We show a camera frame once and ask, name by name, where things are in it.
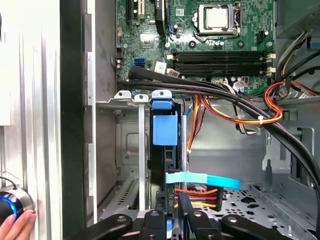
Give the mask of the person's bare hand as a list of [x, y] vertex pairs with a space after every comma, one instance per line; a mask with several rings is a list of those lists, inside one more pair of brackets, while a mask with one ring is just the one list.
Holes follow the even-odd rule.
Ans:
[[18, 219], [8, 216], [0, 226], [0, 240], [28, 240], [37, 215], [34, 210], [25, 211]]

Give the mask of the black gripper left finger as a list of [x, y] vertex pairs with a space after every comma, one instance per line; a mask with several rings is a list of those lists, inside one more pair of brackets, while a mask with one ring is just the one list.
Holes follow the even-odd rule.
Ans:
[[68, 240], [166, 240], [167, 195], [158, 191], [155, 209], [141, 210], [137, 217], [118, 213], [67, 237]]

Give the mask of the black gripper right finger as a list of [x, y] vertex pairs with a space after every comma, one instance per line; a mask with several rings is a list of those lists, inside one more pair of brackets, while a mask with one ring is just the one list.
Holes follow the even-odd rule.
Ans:
[[189, 195], [178, 194], [178, 222], [183, 240], [190, 238], [190, 233], [197, 240], [223, 240], [223, 234], [232, 236], [233, 240], [288, 240], [274, 228], [267, 228], [237, 214], [228, 214], [215, 220], [206, 212], [195, 210]]

